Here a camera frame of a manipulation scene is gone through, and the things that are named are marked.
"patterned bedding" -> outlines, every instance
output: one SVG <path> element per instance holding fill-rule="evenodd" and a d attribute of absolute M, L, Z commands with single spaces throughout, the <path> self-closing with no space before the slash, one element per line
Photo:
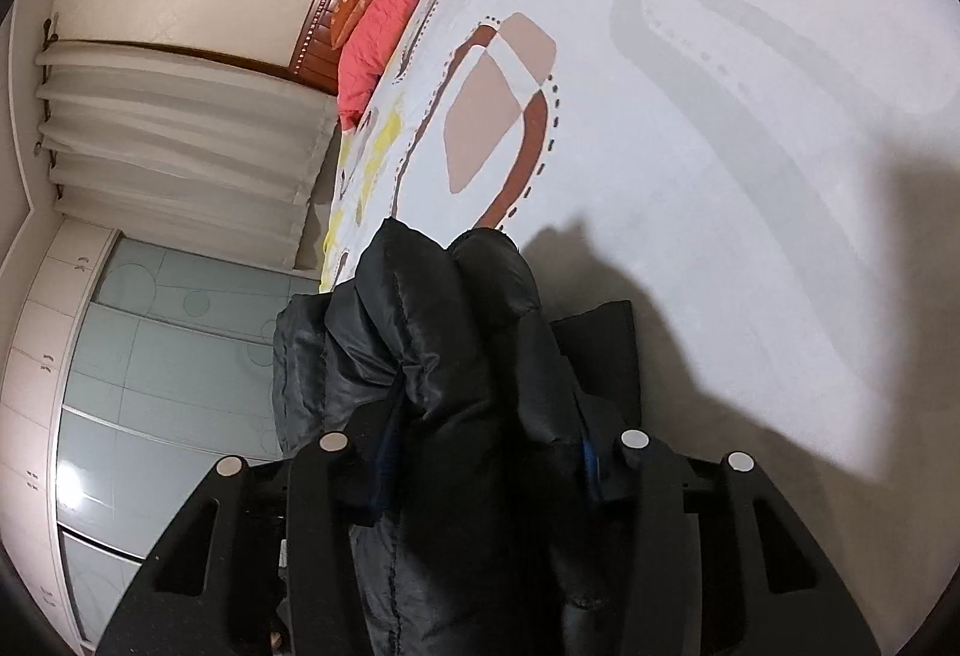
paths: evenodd
<path fill-rule="evenodd" d="M 915 631 L 960 561 L 957 0 L 421 0 L 337 173 L 324 287 L 395 215 L 632 300 L 647 428 L 755 455 Z"/>

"white bed sheet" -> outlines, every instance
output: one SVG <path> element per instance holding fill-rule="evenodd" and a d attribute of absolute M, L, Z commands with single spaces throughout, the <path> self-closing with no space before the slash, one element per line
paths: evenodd
<path fill-rule="evenodd" d="M 632 300 L 647 428 L 755 455 L 910 637 L 960 562 L 957 0 L 422 0 L 367 115 L 325 287 L 395 215 Z"/>

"curtain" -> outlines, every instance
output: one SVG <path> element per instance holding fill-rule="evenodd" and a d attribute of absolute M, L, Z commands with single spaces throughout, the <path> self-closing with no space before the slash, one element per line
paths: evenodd
<path fill-rule="evenodd" d="M 37 57 L 56 207 L 127 236 L 292 269 L 337 121 L 323 92 L 200 58 L 96 41 Z"/>

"bed sheet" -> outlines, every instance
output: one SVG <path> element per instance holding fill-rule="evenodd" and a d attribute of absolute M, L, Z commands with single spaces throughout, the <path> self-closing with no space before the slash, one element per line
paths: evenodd
<path fill-rule="evenodd" d="M 755 455 L 894 653 L 960 562 L 958 59 L 957 0 L 422 0 L 323 285 L 393 215 L 632 300 L 647 428 Z"/>

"folded black garment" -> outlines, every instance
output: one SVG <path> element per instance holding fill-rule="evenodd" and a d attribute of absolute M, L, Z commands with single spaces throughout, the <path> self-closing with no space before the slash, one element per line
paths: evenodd
<path fill-rule="evenodd" d="M 599 487 L 640 421 L 629 303 L 551 326 L 504 234 L 445 250 L 389 219 L 353 279 L 294 297 L 274 346 L 285 455 L 403 383 L 394 505 L 352 530 L 377 656 L 614 653 L 632 514 Z"/>

